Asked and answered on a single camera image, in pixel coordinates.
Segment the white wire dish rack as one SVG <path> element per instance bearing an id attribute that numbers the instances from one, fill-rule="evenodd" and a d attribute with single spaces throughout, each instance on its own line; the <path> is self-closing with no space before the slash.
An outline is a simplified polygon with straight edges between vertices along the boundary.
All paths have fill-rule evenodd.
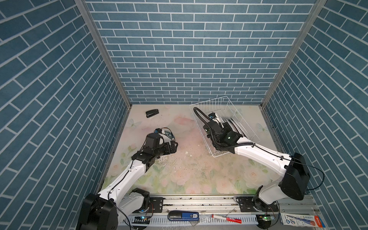
<path id="1" fill-rule="evenodd" d="M 253 128 L 227 96 L 191 104 L 190 110 L 212 157 L 234 152 L 234 149 L 225 150 L 223 147 L 260 142 Z"/>

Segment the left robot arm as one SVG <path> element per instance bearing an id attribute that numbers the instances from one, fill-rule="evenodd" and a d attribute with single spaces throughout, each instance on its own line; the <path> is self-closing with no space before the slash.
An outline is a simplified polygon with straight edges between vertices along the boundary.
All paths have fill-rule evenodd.
<path id="1" fill-rule="evenodd" d="M 149 207 L 149 192 L 131 190 L 155 161 L 174 154 L 178 143 L 170 129 L 158 128 L 146 136 L 143 146 L 131 157 L 127 168 L 105 189 L 90 193 L 82 202 L 76 228 L 78 230 L 115 230 L 135 211 Z"/>

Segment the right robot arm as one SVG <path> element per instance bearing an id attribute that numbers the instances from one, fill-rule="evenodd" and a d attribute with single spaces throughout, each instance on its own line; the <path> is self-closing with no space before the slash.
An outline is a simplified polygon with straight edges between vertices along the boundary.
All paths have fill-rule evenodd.
<path id="1" fill-rule="evenodd" d="M 301 154 L 288 155 L 251 141 L 236 122 L 218 118 L 203 126 L 215 149 L 228 151 L 258 162 L 279 175 L 279 179 L 259 186 L 252 198 L 257 211 L 266 211 L 274 202 L 292 198 L 301 201 L 310 181 L 310 171 Z"/>

